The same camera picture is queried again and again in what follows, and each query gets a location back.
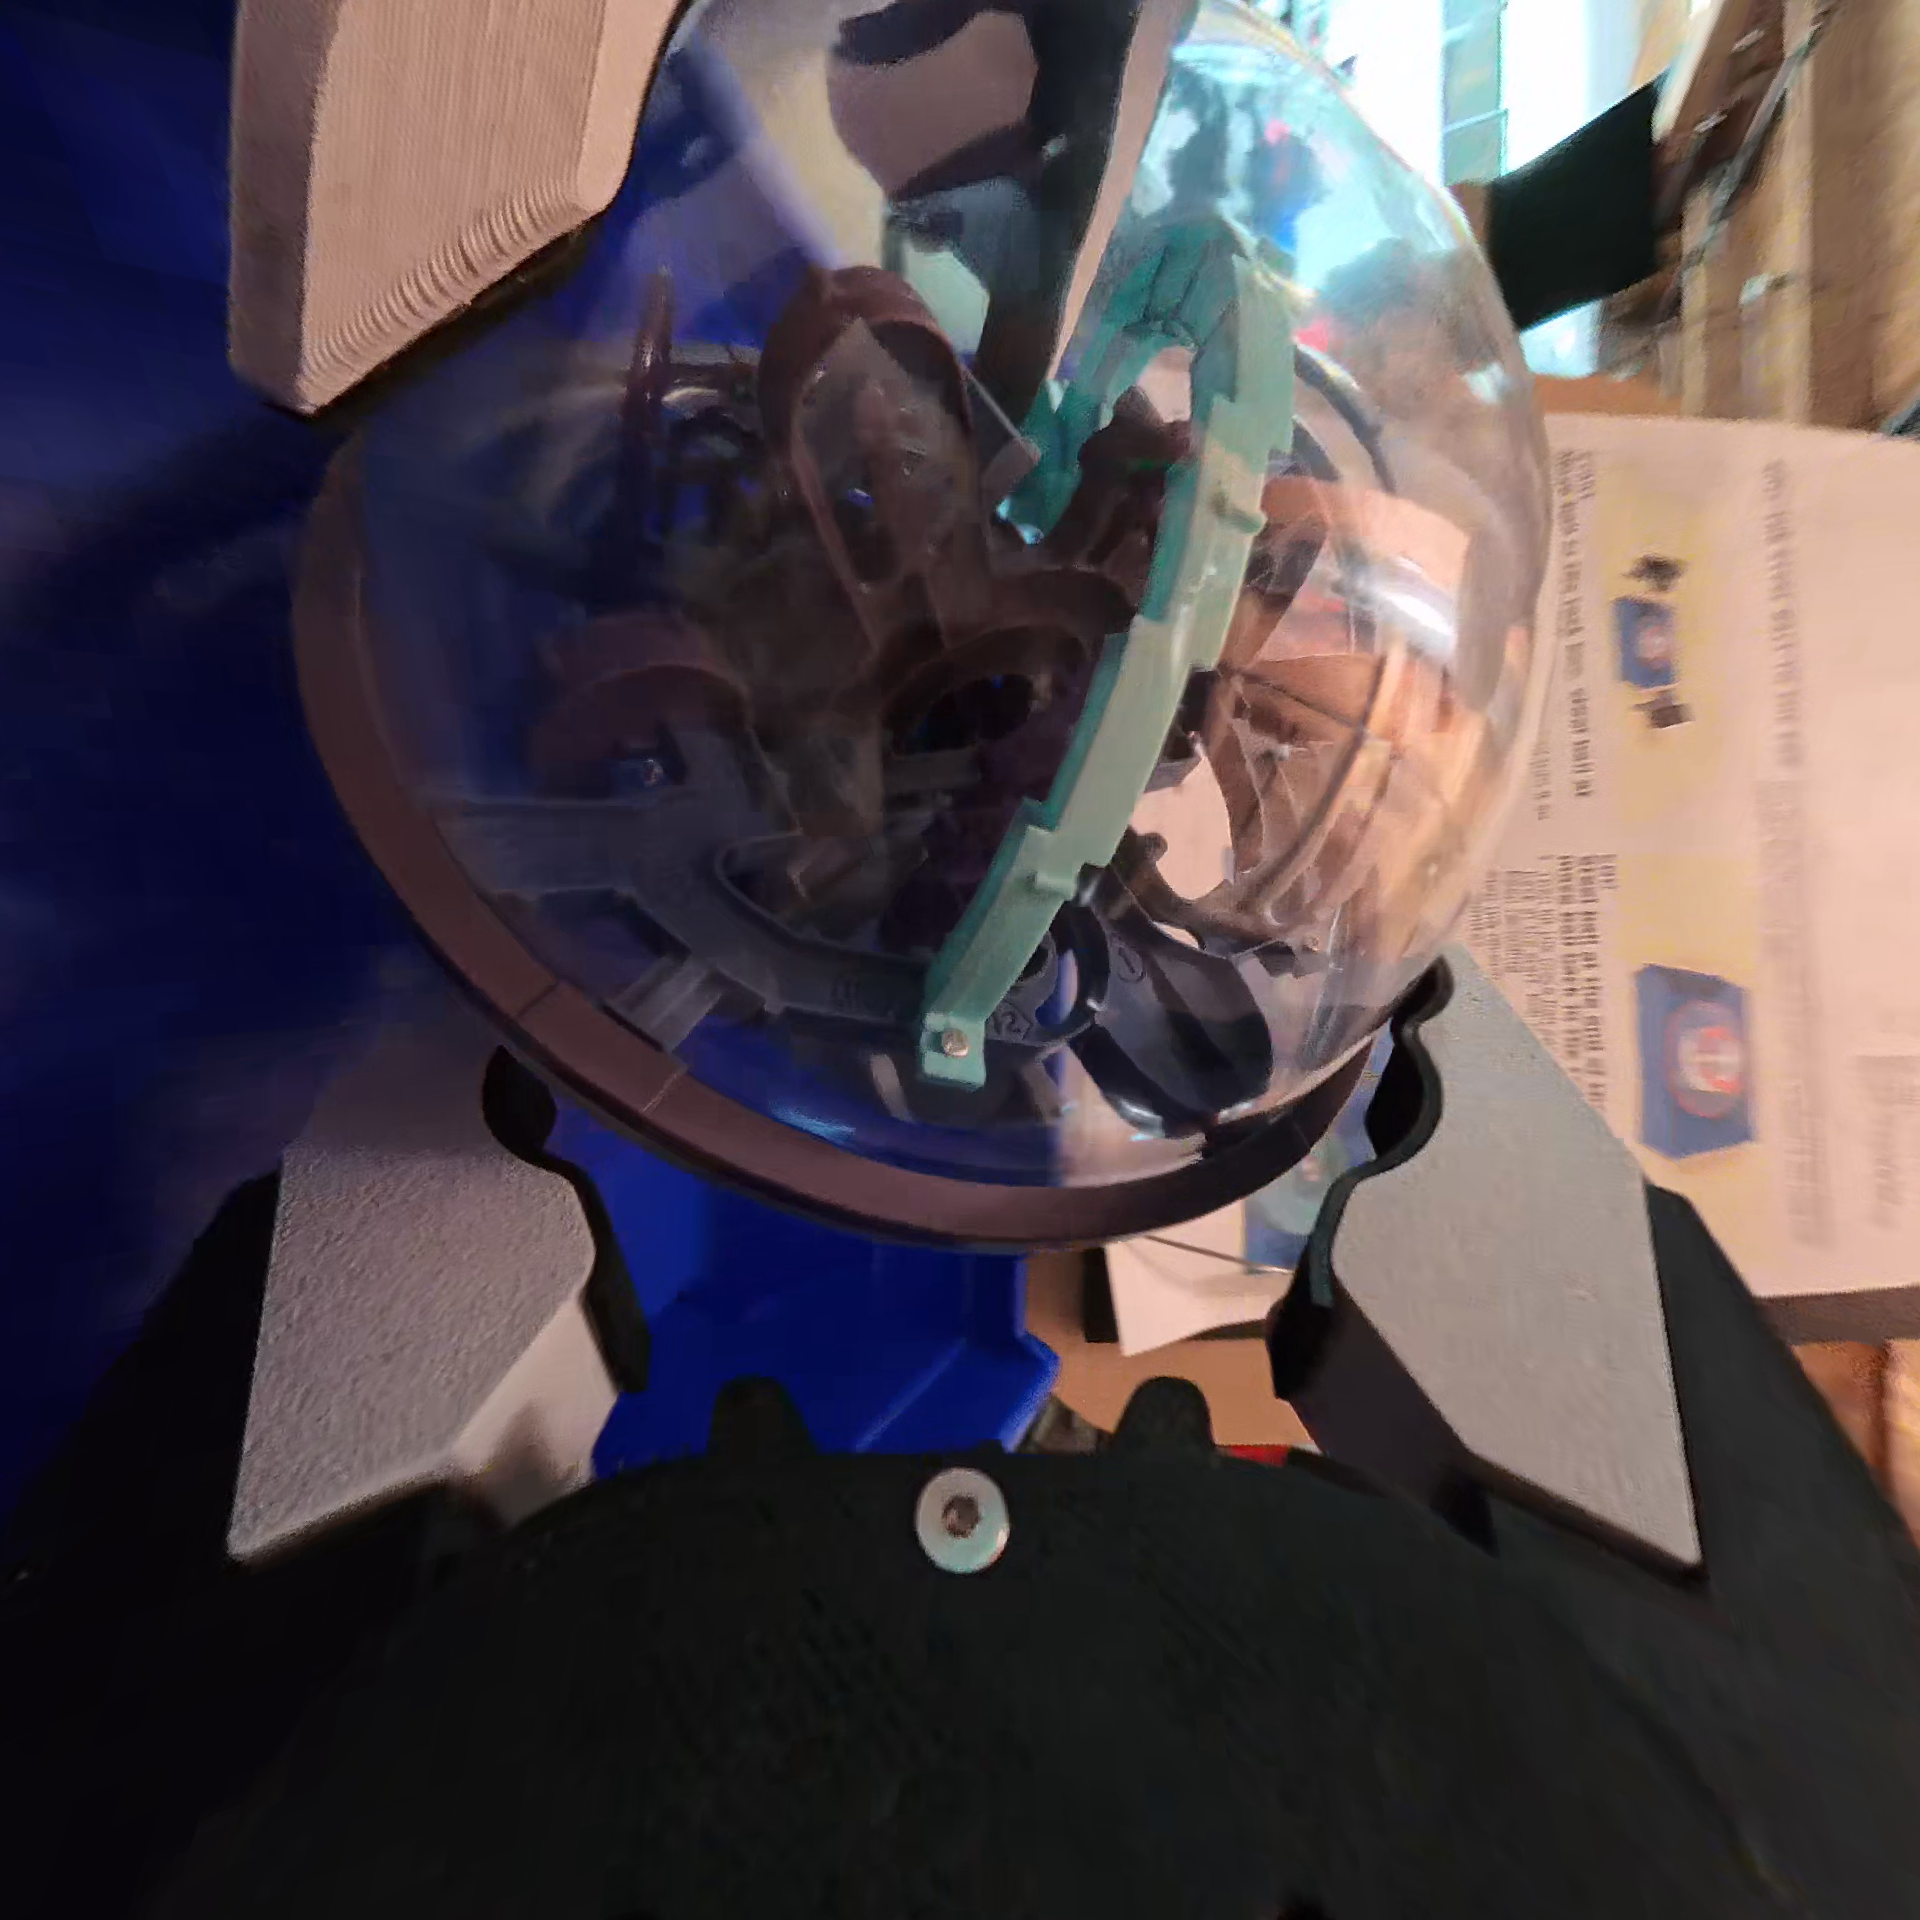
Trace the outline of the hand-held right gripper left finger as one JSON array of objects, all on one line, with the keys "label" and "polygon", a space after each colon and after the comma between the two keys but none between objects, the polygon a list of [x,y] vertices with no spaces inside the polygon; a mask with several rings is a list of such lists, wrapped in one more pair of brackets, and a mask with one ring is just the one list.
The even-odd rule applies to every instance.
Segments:
[{"label": "hand-held right gripper left finger", "polygon": [[597,1191],[486,1036],[382,1036],[282,1159],[227,1555],[447,1494],[517,1525],[594,1476],[649,1335]]}]

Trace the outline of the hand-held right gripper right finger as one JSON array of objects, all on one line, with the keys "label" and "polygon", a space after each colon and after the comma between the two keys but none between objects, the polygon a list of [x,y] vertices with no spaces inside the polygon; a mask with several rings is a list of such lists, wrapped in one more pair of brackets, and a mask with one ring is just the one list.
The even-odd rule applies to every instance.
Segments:
[{"label": "hand-held right gripper right finger", "polygon": [[1317,1451],[1478,1546],[1516,1510],[1650,1571],[1704,1548],[1640,1166],[1502,991],[1403,1002],[1366,1130],[1269,1317]]}]

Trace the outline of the clear maze ball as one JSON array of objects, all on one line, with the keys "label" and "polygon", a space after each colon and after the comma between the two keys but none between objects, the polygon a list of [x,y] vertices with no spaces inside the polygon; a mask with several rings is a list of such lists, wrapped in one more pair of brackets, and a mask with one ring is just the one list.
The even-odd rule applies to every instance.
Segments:
[{"label": "clear maze ball", "polygon": [[1305,1159],[1525,781],[1547,450],[1455,197],[1249,4],[683,4],[585,260],[372,407],[309,719],[449,975],[801,1215]]}]

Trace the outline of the blue plastic bin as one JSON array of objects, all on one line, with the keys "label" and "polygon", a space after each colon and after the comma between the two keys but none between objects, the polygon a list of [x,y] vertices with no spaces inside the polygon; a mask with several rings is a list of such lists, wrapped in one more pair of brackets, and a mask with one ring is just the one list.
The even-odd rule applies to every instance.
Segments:
[{"label": "blue plastic bin", "polygon": [[329,445],[216,282],[237,4],[4,4],[4,1514],[404,946],[309,742]]}]

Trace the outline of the black panel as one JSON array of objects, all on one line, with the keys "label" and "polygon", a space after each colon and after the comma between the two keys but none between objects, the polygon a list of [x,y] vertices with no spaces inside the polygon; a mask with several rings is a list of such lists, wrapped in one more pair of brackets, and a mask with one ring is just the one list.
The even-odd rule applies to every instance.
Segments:
[{"label": "black panel", "polygon": [[1656,276],[1665,192],[1659,101],[1659,83],[1649,83],[1482,187],[1482,255],[1518,332]]}]

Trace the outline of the folded printed desk sheet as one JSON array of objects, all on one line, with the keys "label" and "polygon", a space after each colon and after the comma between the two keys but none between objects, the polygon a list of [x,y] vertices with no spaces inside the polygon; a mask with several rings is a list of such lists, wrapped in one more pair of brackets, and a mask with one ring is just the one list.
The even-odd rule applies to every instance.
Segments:
[{"label": "folded printed desk sheet", "polygon": [[1756,1295],[1914,1292],[1917,445],[1547,428],[1554,683],[1468,942]]}]

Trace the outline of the stacked cardboard boxes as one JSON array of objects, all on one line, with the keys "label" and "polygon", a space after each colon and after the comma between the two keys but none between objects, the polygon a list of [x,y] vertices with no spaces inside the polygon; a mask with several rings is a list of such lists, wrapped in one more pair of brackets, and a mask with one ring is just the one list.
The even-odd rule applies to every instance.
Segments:
[{"label": "stacked cardboard boxes", "polygon": [[1661,265],[1598,369],[1695,418],[1917,437],[1919,6],[1638,4]]}]

